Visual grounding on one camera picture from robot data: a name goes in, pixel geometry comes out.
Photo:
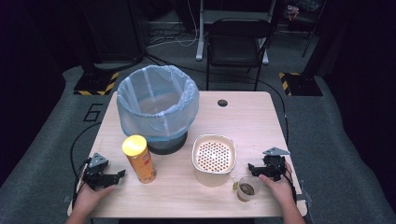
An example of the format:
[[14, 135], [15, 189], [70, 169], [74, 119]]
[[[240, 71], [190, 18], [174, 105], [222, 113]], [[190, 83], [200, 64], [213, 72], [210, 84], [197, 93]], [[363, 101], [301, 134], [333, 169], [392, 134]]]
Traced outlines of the person's right hand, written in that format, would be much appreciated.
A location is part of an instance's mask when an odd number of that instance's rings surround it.
[[286, 173], [277, 181], [270, 179], [265, 175], [260, 175], [259, 179], [271, 190], [273, 196], [280, 204], [294, 201], [293, 184], [291, 181], [291, 168], [286, 162]]

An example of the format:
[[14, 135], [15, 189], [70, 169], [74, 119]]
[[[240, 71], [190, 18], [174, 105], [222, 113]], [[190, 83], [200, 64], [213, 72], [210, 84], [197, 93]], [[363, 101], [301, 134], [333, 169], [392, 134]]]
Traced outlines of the person's left hand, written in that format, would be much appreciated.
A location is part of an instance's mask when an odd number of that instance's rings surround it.
[[114, 189], [114, 186], [109, 186], [104, 189], [94, 190], [90, 186], [83, 184], [78, 191], [72, 214], [87, 217]]

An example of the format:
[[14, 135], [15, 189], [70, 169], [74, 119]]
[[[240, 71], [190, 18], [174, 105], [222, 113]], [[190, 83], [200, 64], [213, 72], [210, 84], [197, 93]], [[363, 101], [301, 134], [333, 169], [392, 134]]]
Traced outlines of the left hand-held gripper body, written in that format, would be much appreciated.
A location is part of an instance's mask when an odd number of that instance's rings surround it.
[[108, 160], [99, 153], [94, 153], [84, 171], [82, 180], [88, 184], [91, 189], [108, 187], [105, 175], [103, 174], [107, 166]]

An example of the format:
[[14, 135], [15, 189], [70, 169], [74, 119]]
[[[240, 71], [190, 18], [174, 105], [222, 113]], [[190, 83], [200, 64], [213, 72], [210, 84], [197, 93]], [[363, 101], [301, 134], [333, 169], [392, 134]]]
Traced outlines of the blue plastic trash bag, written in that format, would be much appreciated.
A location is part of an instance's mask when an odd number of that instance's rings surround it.
[[169, 141], [187, 132], [199, 110], [195, 82], [173, 65], [148, 65], [118, 86], [120, 126], [127, 136]]

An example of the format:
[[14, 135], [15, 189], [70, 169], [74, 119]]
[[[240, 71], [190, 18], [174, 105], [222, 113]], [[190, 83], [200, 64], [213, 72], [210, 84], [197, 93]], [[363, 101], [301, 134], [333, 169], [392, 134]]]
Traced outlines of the clear plastic cup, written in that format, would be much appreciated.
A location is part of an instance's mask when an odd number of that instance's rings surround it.
[[253, 175], [244, 175], [237, 182], [237, 197], [241, 202], [248, 202], [260, 191], [259, 179]]

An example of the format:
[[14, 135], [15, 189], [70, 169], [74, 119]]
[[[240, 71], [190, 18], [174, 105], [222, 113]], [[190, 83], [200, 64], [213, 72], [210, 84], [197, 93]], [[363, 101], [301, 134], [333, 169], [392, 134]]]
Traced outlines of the black stand base striped tape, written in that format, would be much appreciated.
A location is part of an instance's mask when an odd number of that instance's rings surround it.
[[283, 90], [288, 96], [322, 96], [313, 77], [304, 77], [299, 73], [280, 73], [279, 77]]
[[74, 88], [78, 95], [108, 95], [115, 86], [119, 72], [99, 70], [94, 74], [84, 73]]

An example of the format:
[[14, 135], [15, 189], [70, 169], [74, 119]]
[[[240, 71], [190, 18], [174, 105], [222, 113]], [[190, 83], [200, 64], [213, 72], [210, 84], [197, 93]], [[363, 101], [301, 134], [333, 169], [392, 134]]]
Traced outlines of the black mesh trash bin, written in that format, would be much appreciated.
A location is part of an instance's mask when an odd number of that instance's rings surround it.
[[150, 136], [147, 138], [148, 150], [157, 155], [169, 155], [179, 151], [185, 145], [187, 137], [188, 132], [168, 137]]

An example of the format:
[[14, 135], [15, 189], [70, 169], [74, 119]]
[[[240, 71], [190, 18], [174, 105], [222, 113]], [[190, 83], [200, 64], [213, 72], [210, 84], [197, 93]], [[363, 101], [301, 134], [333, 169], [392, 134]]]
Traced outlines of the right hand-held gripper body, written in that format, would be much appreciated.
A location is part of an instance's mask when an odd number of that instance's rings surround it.
[[275, 181], [279, 180], [286, 173], [285, 156], [290, 153], [287, 150], [272, 147], [265, 150], [262, 154], [264, 155], [263, 162], [267, 169], [265, 175], [273, 178]]

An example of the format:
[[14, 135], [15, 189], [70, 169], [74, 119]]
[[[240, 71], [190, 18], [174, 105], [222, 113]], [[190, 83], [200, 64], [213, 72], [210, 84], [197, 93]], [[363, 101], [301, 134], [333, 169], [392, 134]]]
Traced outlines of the black folding chair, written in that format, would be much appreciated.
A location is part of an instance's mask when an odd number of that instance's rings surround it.
[[206, 82], [210, 67], [256, 68], [254, 91], [258, 88], [266, 44], [273, 33], [271, 22], [263, 19], [226, 18], [214, 21], [207, 35]]

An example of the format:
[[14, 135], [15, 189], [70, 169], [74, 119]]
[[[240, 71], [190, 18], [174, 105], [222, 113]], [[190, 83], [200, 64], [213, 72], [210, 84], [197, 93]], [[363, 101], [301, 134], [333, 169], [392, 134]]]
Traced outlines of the orange chips can yellow lid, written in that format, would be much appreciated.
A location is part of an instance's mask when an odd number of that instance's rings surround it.
[[157, 172], [149, 153], [147, 140], [143, 136], [135, 134], [127, 137], [121, 149], [141, 183], [147, 184], [156, 178]]

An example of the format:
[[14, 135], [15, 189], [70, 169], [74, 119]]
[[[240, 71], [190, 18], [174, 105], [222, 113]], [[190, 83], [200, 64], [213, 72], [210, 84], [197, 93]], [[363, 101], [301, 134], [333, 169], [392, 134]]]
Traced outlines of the white bowl with perforated strainer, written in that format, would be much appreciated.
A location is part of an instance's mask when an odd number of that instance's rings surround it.
[[221, 186], [228, 181], [236, 165], [235, 143], [224, 135], [202, 134], [194, 141], [191, 163], [202, 185]]

